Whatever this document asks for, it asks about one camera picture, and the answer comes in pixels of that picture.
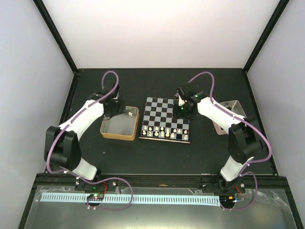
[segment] white led strip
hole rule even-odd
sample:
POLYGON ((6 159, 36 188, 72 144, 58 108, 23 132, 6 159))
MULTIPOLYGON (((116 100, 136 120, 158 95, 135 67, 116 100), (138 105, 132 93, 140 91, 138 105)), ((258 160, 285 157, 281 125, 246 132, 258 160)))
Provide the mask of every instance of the white led strip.
MULTIPOLYGON (((84 203, 90 194, 85 193, 43 193, 41 202, 84 203)), ((103 201, 90 203, 128 204, 131 195, 105 194, 103 201)), ((178 204, 220 206, 219 197, 215 196, 182 196, 182 195, 133 195, 133 204, 178 204)))

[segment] black metal frame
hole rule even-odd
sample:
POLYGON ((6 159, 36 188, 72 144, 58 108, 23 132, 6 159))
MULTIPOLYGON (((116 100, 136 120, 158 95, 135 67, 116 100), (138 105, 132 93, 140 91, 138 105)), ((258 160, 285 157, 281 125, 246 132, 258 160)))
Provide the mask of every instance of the black metal frame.
MULTIPOLYGON (((75 93, 75 89, 76 89, 76 85, 78 83, 78 79, 80 76, 80 72, 79 69, 76 67, 66 45, 64 44, 50 14, 48 13, 44 3, 42 0, 33 0, 34 3, 37 6, 37 9, 39 10, 39 12, 41 13, 44 21, 46 22, 47 26, 49 27, 55 41, 57 42, 60 50, 62 51, 64 57, 66 58, 69 66, 71 67, 72 71, 74 72, 74 77, 73 77, 73 81, 68 93, 68 97, 64 106, 64 110, 60 119, 60 123, 63 123, 64 121, 66 121, 68 119, 68 114, 69 114, 69 110, 70 110, 70 106, 71 106, 71 102, 75 93)), ((256 102, 253 96, 253 92, 248 80, 248 76, 247 76, 247 72, 249 71, 249 69, 251 68, 252 64, 254 63, 256 57, 258 56, 262 46, 264 45, 265 41, 267 40, 268 36, 270 35, 272 29, 274 28, 274 26, 276 25, 278 19, 280 18, 282 12, 284 11, 285 7, 287 6, 289 0, 280 0, 276 9, 274 10, 268 24, 266 25, 260 39, 258 40, 254 50, 252 51, 246 65, 243 68, 243 72, 244 72, 244 76, 247 80, 249 89, 251 91, 251 96, 252 96, 252 100, 255 104, 255 110, 256 113, 258 115, 258 119, 259 119, 259 124, 260 124, 260 128, 263 132, 263 134, 265 135, 265 131, 264 131, 264 127, 262 125, 262 120, 261 117, 259 115, 258 112, 258 108, 256 106, 256 102)), ((275 176, 257 176, 257 180, 258 180, 258 186, 259 188, 278 188, 278 189, 284 189, 290 204, 290 208, 292 210, 293 213, 293 217, 295 219, 296 225, 298 226, 298 228, 303 228, 303 224, 301 222, 300 216, 298 214, 296 205, 295 205, 295 201, 294 198, 292 196, 290 187, 288 185, 287 179, 285 177, 278 177, 277 176, 277 169, 275 166, 275 162, 273 157, 270 160, 271 166, 274 169, 274 173, 275 176)), ((104 178, 107 177, 113 177, 115 175, 105 175, 104 178)), ((167 185, 167 187, 198 187, 202 181, 204 180, 205 182, 208 182, 209 180, 214 180, 215 177, 214 176, 202 176, 202 175, 198 175, 198 176, 188 176, 188 175, 184 175, 184 176, 157 176, 157 175, 119 175, 119 177, 125 178, 127 179, 130 184, 133 187, 160 187, 160 184, 165 184, 167 185)), ((246 187, 249 188, 254 188, 254 180, 252 177, 243 177, 243 183, 245 184, 246 187)), ((52 175, 52 174, 37 174, 33 187, 31 189, 30 192, 30 196, 29 199, 27 201, 24 213, 22 215, 21 221, 20 221, 20 225, 19 228, 22 229, 24 228, 25 224, 26 224, 26 220, 29 214, 29 210, 31 208, 31 204, 35 195, 35 192, 37 190, 37 187, 40 185, 62 185, 62 186, 75 186, 75 178, 70 176, 70 175, 66 175, 66 174, 56 174, 56 175, 52 175)))
MULTIPOLYGON (((62 51, 62 54, 66 58, 69 66, 71 67, 72 71, 74 73, 77 73, 78 68, 76 67, 65 43, 63 42, 47 8, 45 7, 43 0, 33 0, 36 4, 37 9, 39 10, 41 16, 43 17, 44 21, 46 22, 47 26, 49 27, 55 41, 57 42, 59 48, 62 51)), ((247 73, 252 64, 254 63, 255 59, 257 58, 260 50, 262 49, 263 45, 265 44, 267 38, 269 37, 271 31, 273 30, 274 26, 276 25, 277 21, 281 17, 284 9, 286 8, 287 4, 289 3, 289 0, 280 0, 277 4, 277 7, 275 8, 269 22, 267 23, 262 35, 260 36, 258 42, 256 43, 256 46, 254 47, 247 63, 245 64, 243 70, 247 73)))
MULTIPOLYGON (((104 175, 103 178, 109 178, 116 175, 104 175)), ((198 175, 198 176, 155 176, 155 175, 119 175, 121 178, 126 179, 133 187, 187 187, 198 188, 202 181, 206 183, 213 182, 215 176, 211 175, 198 175)), ((292 196, 288 181, 285 177, 278 176, 256 176, 258 188, 260 189, 284 189, 290 209, 292 211, 297 228, 302 229, 303 224, 301 222, 300 215, 297 211, 294 198, 292 196)), ((25 227, 32 201, 38 186, 75 186, 75 177, 67 174, 37 174, 33 187, 30 191, 25 210, 21 217, 19 229, 25 227)), ((242 178, 242 182, 247 188, 255 188, 254 178, 252 176, 245 176, 242 178)), ((126 186, 123 182, 117 182, 120 187, 126 186)))
POLYGON ((256 46, 254 47, 247 63, 245 64, 243 70, 247 73, 252 64, 254 63, 255 59, 257 58, 259 52, 261 51, 263 45, 265 44, 266 40, 268 39, 271 31, 273 30, 274 26, 276 25, 277 21, 281 17, 284 9, 286 8, 287 4, 289 3, 289 0, 280 0, 277 4, 276 9, 274 10, 269 22, 267 23, 261 37, 258 39, 258 42, 256 43, 256 46))
POLYGON ((39 10, 42 18, 44 19, 44 21, 46 22, 50 32, 52 33, 55 41, 57 42, 59 48, 61 49, 62 54, 64 55, 64 57, 66 58, 69 66, 71 67, 73 73, 76 73, 78 68, 76 67, 65 43, 63 42, 61 35, 59 34, 46 6, 44 5, 42 0, 33 0, 33 2, 35 3, 37 9, 39 10))

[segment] open tin box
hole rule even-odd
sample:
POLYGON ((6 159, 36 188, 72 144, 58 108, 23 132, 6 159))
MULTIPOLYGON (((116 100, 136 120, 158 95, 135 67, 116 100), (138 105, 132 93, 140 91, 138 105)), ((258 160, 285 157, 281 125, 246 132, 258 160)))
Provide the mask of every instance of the open tin box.
MULTIPOLYGON (((225 108, 229 109, 230 111, 233 111, 234 113, 236 113, 238 115, 242 115, 242 116, 246 117, 246 114, 244 113, 244 110, 238 100, 222 102, 219 104, 224 106, 225 108)), ((227 134, 218 124, 216 124, 215 122, 213 122, 213 124, 214 124, 215 130, 218 135, 227 134)))
POLYGON ((104 138, 133 141, 139 121, 139 109, 127 106, 126 112, 103 120, 101 134, 104 138))

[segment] transparent plastic sheet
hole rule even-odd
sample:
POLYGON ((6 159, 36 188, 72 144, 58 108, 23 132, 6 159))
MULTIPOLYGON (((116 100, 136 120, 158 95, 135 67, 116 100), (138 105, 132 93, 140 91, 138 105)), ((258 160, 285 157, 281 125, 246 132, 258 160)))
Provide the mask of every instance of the transparent plastic sheet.
MULTIPOLYGON (((280 189, 279 192, 281 197, 279 196, 278 193, 272 190, 268 190, 268 189, 258 190, 255 202, 273 205, 275 207, 283 209, 284 211, 292 215, 292 211, 289 207, 286 195, 283 196, 282 189, 280 189)), ((238 194, 238 197, 239 198, 244 197, 245 200, 243 202, 249 204, 252 201, 254 194, 255 194, 254 189, 246 189, 244 195, 238 194)))
POLYGON ((36 219, 36 213, 38 210, 38 206, 40 204, 40 199, 43 193, 46 192, 51 192, 51 193, 80 193, 79 191, 74 190, 74 186, 65 186, 65 187, 60 187, 60 186, 38 186, 30 211, 29 215, 27 218, 27 222, 25 225, 25 228, 33 228, 34 221, 36 219))
MULTIPOLYGON (((128 221, 123 228, 133 225, 149 228, 150 222, 157 222, 160 228, 240 228, 247 225, 251 228, 296 228, 288 200, 283 189, 259 189, 255 204, 245 211, 222 211, 209 206, 171 206, 171 205, 132 205, 127 210, 118 212, 87 210, 79 203, 40 202, 44 192, 75 193, 74 187, 38 187, 29 212, 26 229, 32 228, 95 228, 103 224, 104 228, 122 228, 122 222, 128 221)), ((134 194, 146 195, 213 195, 202 193, 198 189, 188 188, 133 188, 134 194)), ((255 190, 246 189, 244 200, 237 202, 234 208, 248 205, 255 190)), ((129 188, 117 187, 117 194, 130 194, 129 188)))
MULTIPOLYGON (((153 194, 162 194, 162 195, 197 195, 197 196, 214 196, 214 193, 203 193, 200 189, 189 189, 189 188, 147 188, 147 187, 137 187, 133 188, 134 194, 147 194, 147 195, 153 195, 153 194)), ((275 207, 279 207, 286 212, 292 214, 292 211, 289 207, 288 200, 286 198, 285 192, 283 192, 282 189, 277 190, 280 192, 280 196, 278 193, 264 189, 264 190, 258 190, 257 191, 257 197, 255 202, 263 203, 263 204, 270 204, 275 207)), ((115 190, 116 194, 130 194, 130 188, 119 188, 117 187, 115 190)), ((243 194, 236 194, 239 198, 244 198, 243 201, 240 201, 236 204, 235 208, 240 208, 240 205, 246 206, 249 204, 255 194, 254 189, 246 189, 245 193, 243 194)))

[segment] black frame edge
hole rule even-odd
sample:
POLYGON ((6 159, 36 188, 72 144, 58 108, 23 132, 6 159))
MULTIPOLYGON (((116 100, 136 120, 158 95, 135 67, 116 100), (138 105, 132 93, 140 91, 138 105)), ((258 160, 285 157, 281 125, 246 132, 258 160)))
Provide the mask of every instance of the black frame edge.
MULTIPOLYGON (((263 126, 262 118, 261 118, 261 115, 259 114, 259 111, 258 111, 258 107, 257 107, 256 101, 255 101, 255 97, 254 97, 254 94, 253 94, 253 91, 252 91, 252 87, 251 87, 248 75, 245 71, 243 71, 243 75, 244 75, 244 78, 246 79, 246 82, 247 82, 247 85, 248 85, 248 88, 249 88, 249 91, 250 91, 250 94, 251 94, 251 99, 252 99, 252 102, 254 104, 255 112, 257 114, 259 127, 261 128, 262 134, 267 138, 267 135, 266 135, 266 132, 265 132, 265 129, 264 129, 264 126, 263 126)), ((269 162, 270 162, 270 165, 271 165, 271 167, 274 171, 274 174, 278 175, 278 170, 276 168, 276 164, 275 164, 275 160, 273 158, 273 155, 270 158, 269 162)))
MULTIPOLYGON (((201 183, 202 179, 209 179, 213 178, 212 175, 197 175, 197 176, 185 176, 185 175, 173 175, 173 176, 164 176, 164 175, 105 175, 104 178, 108 177, 121 177, 124 179, 127 179, 130 183, 133 185, 137 186, 136 184, 139 185, 144 185, 144 183, 147 184, 154 184, 155 181, 158 181, 159 179, 162 179, 162 181, 159 182, 169 182, 172 185, 174 183, 180 185, 180 184, 185 184, 188 183, 190 185, 190 182, 194 182, 194 185, 197 185, 198 183, 201 183)), ((293 198, 293 195, 291 193, 288 181, 286 177, 276 177, 276 176, 267 176, 267 175, 257 175, 257 183, 259 188, 265 188, 265 189, 270 189, 270 188, 277 188, 277 189, 284 189, 288 203, 290 205, 290 209, 292 211, 295 224, 298 229, 303 229, 303 224, 300 218, 300 215, 298 213, 298 210, 295 205, 295 200, 293 198)), ((244 183, 245 187, 247 188, 254 188, 254 178, 253 176, 245 176, 242 178, 242 182, 244 183)), ((39 185, 42 186, 51 186, 51 185, 64 185, 64 186, 74 186, 75 185, 75 177, 67 175, 67 174, 45 174, 45 173, 40 173, 36 175, 36 178, 34 180, 33 187, 30 192, 30 196, 28 198, 27 204, 25 206, 22 218, 20 220, 19 224, 19 229, 23 229, 25 227, 27 217, 29 215, 32 201, 34 199, 37 187, 39 185)))
POLYGON ((263 45, 265 44, 266 40, 268 39, 271 31, 273 30, 274 26, 276 25, 277 21, 281 17, 284 9, 286 8, 287 4, 289 3, 289 0, 280 0, 277 4, 271 18, 269 19, 269 22, 267 23, 262 35, 258 39, 258 42, 256 43, 249 59, 247 60, 247 63, 245 64, 243 70, 247 73, 254 61, 256 60, 259 52, 261 51, 263 45))
POLYGON ((64 55, 64 57, 66 58, 70 68, 72 69, 73 73, 77 72, 77 67, 65 45, 65 43, 63 42, 47 8, 45 7, 44 3, 42 0, 33 0, 33 2, 35 3, 37 9, 39 10, 43 20, 46 22, 50 32, 52 33, 56 43, 58 44, 59 48, 61 49, 62 54, 64 55))
POLYGON ((73 97, 74 97, 74 93, 75 93, 75 89, 76 89, 76 85, 77 85, 79 77, 80 77, 79 73, 75 73, 74 76, 73 76, 71 86, 70 86, 70 89, 69 89, 69 92, 68 92, 68 95, 67 95, 67 99, 66 99, 66 102, 65 102, 65 106, 63 107, 63 111, 62 111, 62 114, 61 114, 61 119, 59 121, 59 124, 62 124, 65 121, 67 121, 69 110, 70 110, 70 107, 71 107, 71 103, 72 103, 72 100, 73 100, 73 97))

